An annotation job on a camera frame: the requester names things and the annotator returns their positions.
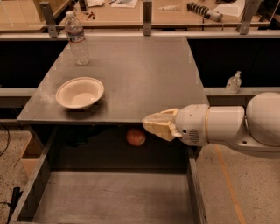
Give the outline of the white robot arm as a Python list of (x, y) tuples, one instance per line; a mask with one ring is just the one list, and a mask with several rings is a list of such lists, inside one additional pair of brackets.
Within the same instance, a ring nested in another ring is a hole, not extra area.
[(222, 144), (253, 155), (280, 152), (280, 94), (261, 93), (246, 107), (192, 104), (146, 116), (146, 131), (190, 146)]

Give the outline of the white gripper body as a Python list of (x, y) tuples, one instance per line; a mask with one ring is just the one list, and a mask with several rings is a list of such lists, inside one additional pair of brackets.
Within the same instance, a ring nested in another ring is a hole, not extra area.
[(192, 104), (182, 108), (176, 115), (175, 125), (181, 134), (180, 140), (191, 146), (208, 144), (206, 134), (207, 104)]

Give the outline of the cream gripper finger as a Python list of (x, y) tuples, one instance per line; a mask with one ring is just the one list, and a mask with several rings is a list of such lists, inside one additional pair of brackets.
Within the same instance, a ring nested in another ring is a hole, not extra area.
[(143, 127), (146, 131), (166, 141), (172, 141), (176, 137), (182, 137), (176, 125), (172, 122), (151, 122), (143, 120)]
[(167, 109), (155, 114), (147, 115), (142, 122), (173, 122), (179, 110), (177, 108)]

